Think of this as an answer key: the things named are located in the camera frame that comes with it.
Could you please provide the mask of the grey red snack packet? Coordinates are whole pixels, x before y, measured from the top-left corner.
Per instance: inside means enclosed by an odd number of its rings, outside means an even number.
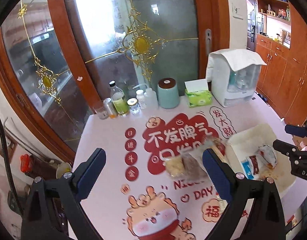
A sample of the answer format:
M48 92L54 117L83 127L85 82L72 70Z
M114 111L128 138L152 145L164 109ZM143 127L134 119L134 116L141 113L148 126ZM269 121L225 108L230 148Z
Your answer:
M262 145L258 147L256 155L261 160L261 162L271 170L273 170L278 163L276 152L272 146Z

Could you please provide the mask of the brown snowflake snack packet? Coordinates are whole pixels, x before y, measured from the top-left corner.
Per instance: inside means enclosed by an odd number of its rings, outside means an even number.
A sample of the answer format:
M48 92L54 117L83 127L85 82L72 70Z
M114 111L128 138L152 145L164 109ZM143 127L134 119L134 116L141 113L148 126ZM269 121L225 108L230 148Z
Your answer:
M258 160L256 158L256 155L249 156L248 162L250 166L250 170L252 172L252 175L256 175L259 173L259 166L258 166Z

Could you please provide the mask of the blue candy packet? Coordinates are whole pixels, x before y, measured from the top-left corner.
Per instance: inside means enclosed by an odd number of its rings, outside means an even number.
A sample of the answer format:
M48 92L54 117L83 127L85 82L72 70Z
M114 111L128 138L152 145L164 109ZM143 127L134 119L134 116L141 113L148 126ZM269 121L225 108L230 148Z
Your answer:
M247 175L248 179L254 179L254 176L252 175L252 171L250 169L250 164L247 160L244 160L242 163L243 169L245 170L245 173Z

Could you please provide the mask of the beige cracker packet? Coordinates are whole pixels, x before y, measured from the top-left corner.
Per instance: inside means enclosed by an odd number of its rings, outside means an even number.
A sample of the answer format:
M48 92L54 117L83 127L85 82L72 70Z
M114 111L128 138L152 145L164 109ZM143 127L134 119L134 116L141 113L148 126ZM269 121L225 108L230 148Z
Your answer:
M195 146L194 149L189 153L193 158L197 160L200 167L203 167L202 155L206 149L212 149L222 162L229 164L225 153L226 148L224 144L222 144L221 139L205 135L202 137L201 144Z

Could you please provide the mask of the white plastic tray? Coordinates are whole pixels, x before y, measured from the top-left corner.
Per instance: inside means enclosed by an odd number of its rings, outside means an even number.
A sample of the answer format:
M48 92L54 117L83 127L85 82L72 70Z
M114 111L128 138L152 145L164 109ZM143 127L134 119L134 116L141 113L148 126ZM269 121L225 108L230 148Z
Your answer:
M234 172L253 180L271 177L283 200L300 201L307 196L307 182L292 175L289 158L273 148L277 139L292 143L284 127L263 123L232 135L226 142L226 157Z

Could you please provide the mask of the clear oat bar packet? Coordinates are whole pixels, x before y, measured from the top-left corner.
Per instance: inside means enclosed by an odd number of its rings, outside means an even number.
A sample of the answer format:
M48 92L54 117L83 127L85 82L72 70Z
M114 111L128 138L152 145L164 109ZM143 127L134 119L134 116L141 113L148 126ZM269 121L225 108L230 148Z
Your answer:
M164 164L166 172L173 178L199 180L207 177L207 172L200 167L198 161L190 154L166 158Z

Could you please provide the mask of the drinking glass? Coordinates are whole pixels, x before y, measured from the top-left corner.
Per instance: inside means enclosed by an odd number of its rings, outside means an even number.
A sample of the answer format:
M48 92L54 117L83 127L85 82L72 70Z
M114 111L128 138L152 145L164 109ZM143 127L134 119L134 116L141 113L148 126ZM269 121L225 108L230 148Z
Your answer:
M100 118L101 120L105 120L109 117L101 101L98 101L97 103L93 105L93 110L95 111L98 118Z

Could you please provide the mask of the white cup sterilizer cabinet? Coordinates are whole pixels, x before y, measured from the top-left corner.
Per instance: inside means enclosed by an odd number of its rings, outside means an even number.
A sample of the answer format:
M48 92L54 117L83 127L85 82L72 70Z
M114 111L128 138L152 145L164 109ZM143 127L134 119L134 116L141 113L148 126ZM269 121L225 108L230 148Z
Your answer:
M267 63L247 49L221 49L208 56L206 79L211 93L222 107L249 101L259 81L260 70Z

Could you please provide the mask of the green label glass bottle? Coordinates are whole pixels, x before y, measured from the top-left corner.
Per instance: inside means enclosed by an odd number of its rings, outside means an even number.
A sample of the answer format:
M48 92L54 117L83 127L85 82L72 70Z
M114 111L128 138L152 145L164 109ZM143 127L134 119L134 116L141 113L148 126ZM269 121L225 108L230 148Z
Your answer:
M109 82L110 96L118 115L126 116L129 114L129 106L126 101L124 91L120 89L114 80Z

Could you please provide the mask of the orange wooden cabinet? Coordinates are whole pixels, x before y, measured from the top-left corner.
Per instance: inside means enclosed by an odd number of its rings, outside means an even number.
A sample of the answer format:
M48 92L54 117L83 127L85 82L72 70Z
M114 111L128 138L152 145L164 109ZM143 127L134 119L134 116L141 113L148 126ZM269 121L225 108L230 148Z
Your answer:
M257 91L286 124L307 120L307 24L289 0L257 0L265 32L256 37L263 58Z

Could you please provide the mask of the small glass jar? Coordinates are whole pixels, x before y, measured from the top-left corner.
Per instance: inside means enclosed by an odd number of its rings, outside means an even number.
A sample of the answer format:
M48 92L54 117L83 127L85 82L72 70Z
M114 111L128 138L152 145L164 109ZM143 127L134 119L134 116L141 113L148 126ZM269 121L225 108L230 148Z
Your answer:
M138 100L136 98L130 98L127 101L127 104L132 114L138 114L140 112L140 107L138 105Z

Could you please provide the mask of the green tissue pack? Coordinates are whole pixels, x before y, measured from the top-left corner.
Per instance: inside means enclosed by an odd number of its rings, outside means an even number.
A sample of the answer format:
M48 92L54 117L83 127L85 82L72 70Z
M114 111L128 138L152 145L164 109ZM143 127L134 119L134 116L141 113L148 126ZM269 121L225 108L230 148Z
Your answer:
M185 81L185 96L190 108L210 105L212 94L208 88L207 79Z

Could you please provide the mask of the mint green canister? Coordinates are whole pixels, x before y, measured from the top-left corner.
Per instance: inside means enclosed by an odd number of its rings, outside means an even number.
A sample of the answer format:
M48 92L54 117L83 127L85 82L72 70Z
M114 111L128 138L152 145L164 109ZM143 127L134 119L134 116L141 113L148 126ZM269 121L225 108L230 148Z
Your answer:
M175 79L166 77L158 81L158 103L162 108L173 109L179 105L179 93Z

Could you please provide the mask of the white squeeze bottle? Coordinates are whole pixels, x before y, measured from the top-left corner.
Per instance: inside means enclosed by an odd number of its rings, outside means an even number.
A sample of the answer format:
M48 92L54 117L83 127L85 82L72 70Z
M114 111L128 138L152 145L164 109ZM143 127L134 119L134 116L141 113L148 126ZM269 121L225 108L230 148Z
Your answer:
M145 90L144 96L148 109L157 110L159 108L157 94L152 88L147 88Z

